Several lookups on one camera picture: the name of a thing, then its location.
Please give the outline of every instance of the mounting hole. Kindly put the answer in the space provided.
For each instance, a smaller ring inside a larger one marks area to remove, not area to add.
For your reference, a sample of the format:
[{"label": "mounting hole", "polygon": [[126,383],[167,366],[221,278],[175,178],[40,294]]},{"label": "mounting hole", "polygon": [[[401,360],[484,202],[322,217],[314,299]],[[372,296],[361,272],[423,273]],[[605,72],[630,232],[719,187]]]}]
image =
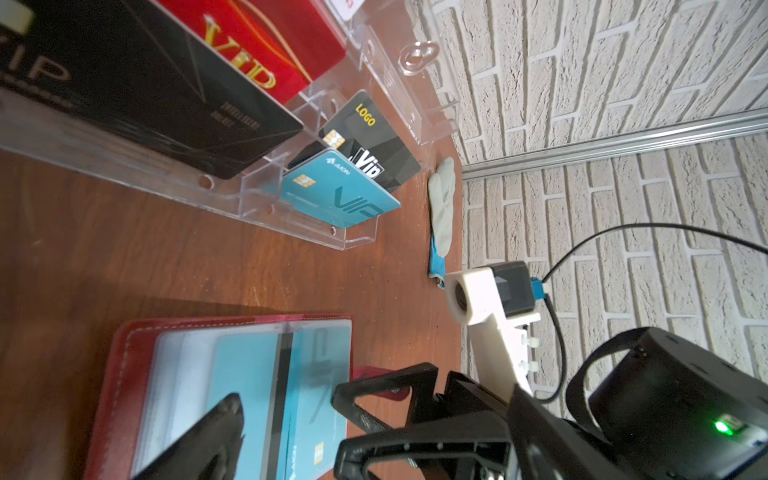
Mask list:
[{"label": "mounting hole", "polygon": [[439,53],[439,44],[433,41],[417,41],[403,48],[398,63],[404,75],[415,75],[434,61]]},{"label": "mounting hole", "polygon": [[462,309],[462,312],[467,311],[467,296],[464,293],[464,287],[460,284],[456,284],[456,288],[454,289],[453,294],[456,297],[456,303],[458,304],[458,307]]},{"label": "mounting hole", "polygon": [[210,190],[214,187],[214,178],[210,175],[201,175],[200,178],[197,179],[197,185],[200,188]]}]

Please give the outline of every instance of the brick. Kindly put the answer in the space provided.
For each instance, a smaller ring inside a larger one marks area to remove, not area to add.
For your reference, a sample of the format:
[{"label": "brick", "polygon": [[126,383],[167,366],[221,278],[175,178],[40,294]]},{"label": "brick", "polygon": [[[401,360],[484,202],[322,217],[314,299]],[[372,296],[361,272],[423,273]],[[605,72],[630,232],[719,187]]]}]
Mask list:
[{"label": "brick", "polygon": [[725,259],[721,255],[694,257],[694,269],[712,352],[752,375],[752,361],[740,328]]},{"label": "brick", "polygon": [[467,180],[467,205],[470,207],[482,207],[485,204],[485,181]]},{"label": "brick", "polygon": [[504,177],[504,199],[516,200],[523,198],[520,174],[507,174]]},{"label": "brick", "polygon": [[496,48],[499,49],[500,86],[505,128],[525,124],[525,36],[523,23],[525,0],[492,0],[491,10],[496,19]]},{"label": "brick", "polygon": [[755,377],[768,382],[768,326],[749,326],[746,336],[757,366]]},{"label": "brick", "polygon": [[545,168],[541,171],[544,175],[544,193],[547,195],[565,193],[565,172],[563,167]]},{"label": "brick", "polygon": [[545,58],[528,66],[528,118],[531,130],[526,132],[525,146],[529,151],[547,146],[547,118],[553,82],[554,60]]},{"label": "brick", "polygon": [[462,141],[462,136],[459,135],[458,132],[454,132],[451,134],[451,140],[453,140],[453,144],[456,147],[456,152],[458,152],[458,161],[460,161],[462,165],[469,163],[467,161],[467,153],[464,151],[464,142]]},{"label": "brick", "polygon": [[629,38],[619,64],[610,101],[629,100],[640,89],[643,75],[650,64],[662,34],[670,21],[673,0],[648,0],[637,13],[637,27]]},{"label": "brick", "polygon": [[678,11],[672,16],[669,30],[637,96],[637,105],[624,124],[624,131],[639,131],[650,126],[679,68],[688,59],[697,34],[707,23],[712,8],[714,4],[707,3]]},{"label": "brick", "polygon": [[666,127],[667,125],[679,124],[683,120],[683,115],[690,107],[691,102],[698,95],[696,91],[684,91],[679,94],[669,94],[664,99],[661,109],[656,113],[653,121],[650,123],[652,128]]},{"label": "brick", "polygon": [[525,202],[525,239],[529,257],[547,256],[547,220],[544,212],[544,188],[541,172],[523,174],[523,201]]},{"label": "brick", "polygon": [[[578,319],[560,319],[560,329],[565,339],[565,354],[568,356],[568,378],[572,379],[578,371],[578,367],[584,361],[584,354],[581,348],[581,330],[579,329]],[[568,409],[565,407],[565,401],[562,403],[563,418],[573,419]]]},{"label": "brick", "polygon": [[[674,194],[668,184],[645,186],[650,207],[650,219],[654,222],[679,223]],[[667,312],[698,314],[697,294],[693,272],[685,251],[683,232],[671,229],[656,229],[656,254],[664,282]]]},{"label": "brick", "polygon": [[[740,178],[712,180],[712,197],[720,230],[746,240],[758,240],[752,209]],[[762,253],[727,242],[740,309],[748,318],[768,319],[768,266]]]},{"label": "brick", "polygon": [[705,173],[724,174],[739,171],[733,152],[732,139],[708,141],[698,144],[697,148],[699,149],[699,158]]},{"label": "brick", "polygon": [[[598,348],[607,339],[607,328],[603,321],[601,305],[599,270],[596,261],[576,262],[579,320],[581,333],[584,336],[584,347],[588,352]],[[585,388],[595,390],[610,371],[610,359],[603,358],[595,362],[587,372]]]},{"label": "brick", "polygon": [[768,169],[765,158],[768,157],[768,138],[765,134],[738,137],[734,140],[739,151],[746,188],[760,222],[763,242],[768,240]]},{"label": "brick", "polygon": [[[695,145],[671,148],[667,151],[672,167],[672,180],[680,201],[683,223],[695,227],[717,230],[710,192],[701,174],[699,155]],[[691,248],[720,248],[720,241],[708,235],[686,232]]]},{"label": "brick", "polygon": [[[571,241],[576,245],[594,233],[587,165],[568,165],[565,178],[568,182],[568,205],[571,208]],[[584,245],[576,254],[595,255],[594,242]]]},{"label": "brick", "polygon": [[640,168],[645,180],[668,178],[666,151],[649,151],[640,154]]},{"label": "brick", "polygon": [[[611,190],[592,194],[594,219],[598,230],[621,224],[616,193]],[[624,263],[624,236],[613,232],[597,239],[605,310],[612,313],[631,312]]]},{"label": "brick", "polygon": [[557,71],[552,102],[552,115],[570,114],[576,110],[584,72],[584,56],[589,48],[589,35],[594,19],[596,0],[566,2],[562,14],[562,52]]},{"label": "brick", "polygon": [[[551,395],[550,392],[545,392],[544,390],[536,390],[536,391],[534,391],[534,396],[537,399],[548,399],[550,395]],[[555,400],[552,400],[552,402],[545,403],[542,406],[544,408],[546,408],[552,415],[554,415],[556,417],[560,417],[561,416],[561,409],[562,409],[562,407],[560,405],[560,401],[561,401],[561,399],[555,399]]]},{"label": "brick", "polygon": [[467,212],[467,228],[469,239],[467,254],[469,268],[485,265],[485,210],[475,208]]},{"label": "brick", "polygon": [[573,123],[573,118],[553,121],[550,129],[551,131],[549,132],[549,147],[559,147],[560,145],[570,144]]},{"label": "brick", "polygon": [[465,141],[464,149],[467,150],[467,161],[470,164],[477,164],[478,162],[483,162],[486,160],[485,149],[483,148],[482,141]]},{"label": "brick", "polygon": [[504,133],[504,146],[507,155],[524,154],[525,130],[508,131]]},{"label": "brick", "polygon": [[624,125],[630,109],[629,105],[606,108],[596,138],[612,137],[621,132],[621,126]]},{"label": "brick", "polygon": [[460,101],[458,127],[464,139],[480,135],[480,125],[475,114],[475,100],[469,89],[469,73],[467,59],[464,53],[462,33],[458,26],[458,19],[453,8],[448,8],[437,14],[437,22],[440,27],[441,46],[449,54],[454,75],[456,76],[456,88]]},{"label": "brick", "polygon": [[459,0],[464,22],[464,49],[469,60],[469,73],[476,74],[493,66],[491,19],[485,0]]},{"label": "brick", "polygon": [[654,257],[630,258],[629,275],[634,294],[634,314],[640,326],[667,329],[664,298]]},{"label": "brick", "polygon": [[541,278],[546,275],[548,271],[549,262],[528,262],[528,272],[530,272],[531,276]]},{"label": "brick", "polygon": [[701,319],[694,316],[683,316],[680,318],[670,318],[670,331],[675,335],[682,336],[688,341],[696,343],[704,349],[709,349],[707,343],[707,334],[704,333],[704,324]]},{"label": "brick", "polygon": [[[547,227],[550,261],[559,261],[572,247],[568,235],[568,202],[564,198],[547,200]],[[576,311],[576,286],[570,261],[552,276],[552,301],[558,312]]]},{"label": "brick", "polygon": [[700,84],[710,76],[720,58],[726,54],[728,45],[740,33],[749,18],[749,12],[760,0],[737,0],[728,2],[713,16],[707,28],[701,33],[696,47],[691,51],[691,60],[685,64],[675,81],[675,88]]},{"label": "brick", "polygon": [[[610,335],[611,338],[615,337],[621,332],[632,330],[633,328],[637,328],[637,324],[635,323],[634,319],[624,319],[624,318],[608,319],[608,335]],[[628,351],[629,350],[623,350],[619,353],[614,353],[613,355],[611,355],[611,359],[614,362],[614,367],[618,365],[618,363],[621,361],[621,359],[624,358],[625,355],[627,355]]]},{"label": "brick", "polygon": [[[616,60],[621,51],[625,35],[602,38],[593,43],[589,54],[589,64],[584,73],[584,87],[581,93],[581,116],[576,120],[573,141],[584,141],[595,135],[601,112],[603,111],[611,78],[616,68]],[[611,133],[602,132],[598,137],[616,134],[619,127],[610,128]]]},{"label": "brick", "polygon": [[[640,186],[640,166],[637,155],[613,159],[616,172],[616,191],[622,223],[648,222],[643,188]],[[624,231],[629,252],[648,252],[654,249],[649,228],[630,228]]]},{"label": "brick", "polygon": [[499,96],[496,75],[481,78],[474,84],[480,128],[485,135],[485,156],[487,160],[494,160],[504,156],[504,132],[502,123],[498,121]]},{"label": "brick", "polygon": [[504,186],[501,177],[485,179],[485,241],[487,242],[488,258],[504,259]]},{"label": "brick", "polygon": [[525,259],[525,220],[522,204],[504,207],[505,228],[507,231],[507,261]]},{"label": "brick", "polygon": [[768,3],[762,2],[756,15],[747,22],[742,35],[723,57],[709,80],[707,89],[694,100],[684,120],[699,120],[714,115],[720,103],[746,74],[768,43]]},{"label": "brick", "polygon": [[749,110],[766,91],[766,87],[768,87],[768,78],[744,79],[717,110],[717,114],[728,115]]},{"label": "brick", "polygon": [[627,0],[603,0],[600,4],[595,31],[608,30],[628,23],[632,19],[636,3],[627,2]]},{"label": "brick", "polygon": [[764,91],[760,97],[755,100],[755,103],[752,104],[751,108],[753,110],[756,110],[757,108],[765,108],[768,107],[768,90]]},{"label": "brick", "polygon": [[558,0],[525,0],[528,14],[528,56],[549,51],[558,44]]},{"label": "brick", "polygon": [[768,73],[768,51],[765,51],[757,64],[752,67],[750,76],[762,75],[764,73]]},{"label": "brick", "polygon": [[592,187],[609,187],[614,184],[614,169],[611,160],[595,160],[587,163],[589,183]]}]

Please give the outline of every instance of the green led light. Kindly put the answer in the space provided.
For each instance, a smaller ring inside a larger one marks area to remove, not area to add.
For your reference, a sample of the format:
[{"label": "green led light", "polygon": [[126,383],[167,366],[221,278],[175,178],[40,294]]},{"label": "green led light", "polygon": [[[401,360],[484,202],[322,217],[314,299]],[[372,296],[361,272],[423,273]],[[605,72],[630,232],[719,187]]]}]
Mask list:
[{"label": "green led light", "polygon": [[733,431],[730,429],[728,424],[726,424],[725,422],[722,422],[720,420],[715,422],[715,428],[717,429],[718,432],[722,432],[722,433],[724,433],[726,435],[733,435]]}]

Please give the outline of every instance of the black cable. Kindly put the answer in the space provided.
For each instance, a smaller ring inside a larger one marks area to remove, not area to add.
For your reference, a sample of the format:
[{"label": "black cable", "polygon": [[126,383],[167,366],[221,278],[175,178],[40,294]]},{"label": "black cable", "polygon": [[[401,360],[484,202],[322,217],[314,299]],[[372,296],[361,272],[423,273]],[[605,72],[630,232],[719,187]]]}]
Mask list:
[{"label": "black cable", "polygon": [[[576,250],[582,248],[587,242],[591,242],[592,240],[598,237],[602,237],[606,233],[615,232],[616,230],[627,230],[630,228],[673,228],[678,230],[687,230],[689,232],[702,233],[704,235],[710,235],[712,237],[717,237],[722,240],[734,242],[744,247],[751,248],[752,250],[757,250],[758,252],[762,252],[768,255],[768,248],[765,248],[762,245],[758,245],[757,243],[752,243],[747,240],[742,240],[740,238],[733,237],[731,235],[726,235],[725,233],[716,232],[715,230],[708,230],[706,228],[701,228],[701,227],[692,227],[691,225],[683,225],[680,223],[655,223],[655,222],[628,223],[626,225],[617,225],[616,227],[607,228],[581,241],[576,247],[571,248],[568,251],[568,253],[566,253],[551,268],[551,270],[549,270],[549,272],[546,275],[544,275],[544,278],[541,279],[541,282],[544,283],[547,280],[549,280],[549,277],[552,276],[552,274],[558,268],[560,268],[560,266],[562,266],[562,264],[565,263],[565,261],[568,260],[568,258],[570,258],[571,255],[573,255],[576,252]],[[560,358],[562,360],[560,364],[560,379],[558,380],[558,387],[556,388],[554,393],[552,393],[551,396],[547,397],[546,399],[539,399],[539,402],[541,403],[551,403],[555,401],[557,397],[560,396],[560,392],[562,391],[563,385],[565,384],[565,377],[568,374],[568,368],[567,368],[567,360],[565,358],[565,341],[563,339],[563,332],[560,330],[560,322],[558,321],[558,316],[554,313],[554,306],[552,305],[552,301],[550,300],[548,294],[544,295],[544,304],[547,306],[547,310],[549,310],[549,315],[552,317],[552,324],[554,325],[554,334],[557,336],[558,343],[560,344]]]},{"label": "black cable", "polygon": [[678,230],[687,230],[689,232],[695,232],[695,233],[703,233],[704,235],[711,235],[712,237],[717,237],[722,240],[728,240],[729,242],[738,243],[739,245],[742,245],[747,248],[751,248],[752,250],[757,250],[758,252],[765,253],[768,255],[768,248],[765,248],[762,245],[758,245],[757,243],[752,243],[747,240],[742,240],[737,237],[733,237],[731,235],[726,235],[725,233],[716,232],[715,230],[707,230],[706,228],[701,227],[692,227],[691,225],[682,225],[680,223],[655,223],[655,222],[646,222],[646,223],[628,223],[626,225],[617,225],[616,227],[607,228],[605,230],[602,230],[601,232],[597,232],[595,235],[592,235],[591,237],[588,237],[586,240],[583,240],[580,242],[576,247],[571,248],[571,250],[566,253],[560,261],[558,261],[551,270],[549,270],[549,273],[544,275],[544,278],[541,279],[541,282],[546,282],[549,280],[549,277],[552,276],[555,270],[557,270],[563,263],[565,263],[568,258],[573,255],[576,250],[582,248],[587,242],[590,242],[598,237],[602,237],[606,233],[614,232],[616,230],[626,230],[629,228],[676,228]]},{"label": "black cable", "polygon": [[547,397],[546,399],[539,399],[538,401],[541,403],[552,403],[560,396],[560,392],[563,390],[563,385],[565,385],[565,376],[567,375],[568,371],[568,361],[565,356],[565,340],[563,339],[563,331],[560,330],[560,321],[558,320],[558,315],[554,312],[554,305],[552,305],[552,300],[550,300],[548,293],[544,295],[544,305],[547,306],[547,310],[549,310],[549,316],[552,317],[554,334],[558,338],[558,344],[560,345],[561,363],[558,387],[554,390],[554,393],[552,393],[551,396]]}]

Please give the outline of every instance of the black vip card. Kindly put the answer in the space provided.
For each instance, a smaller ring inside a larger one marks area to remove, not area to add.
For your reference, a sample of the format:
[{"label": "black vip card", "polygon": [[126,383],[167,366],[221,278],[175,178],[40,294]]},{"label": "black vip card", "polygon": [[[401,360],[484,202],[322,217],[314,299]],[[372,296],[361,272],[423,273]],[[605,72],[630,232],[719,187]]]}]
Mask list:
[{"label": "black vip card", "polygon": [[[320,129],[327,146],[337,149],[368,178],[392,193],[421,166],[397,136],[370,96],[359,91]],[[316,142],[289,164],[293,168],[327,148]]]},{"label": "black vip card", "polygon": [[302,130],[149,0],[8,3],[1,86],[224,179]]}]

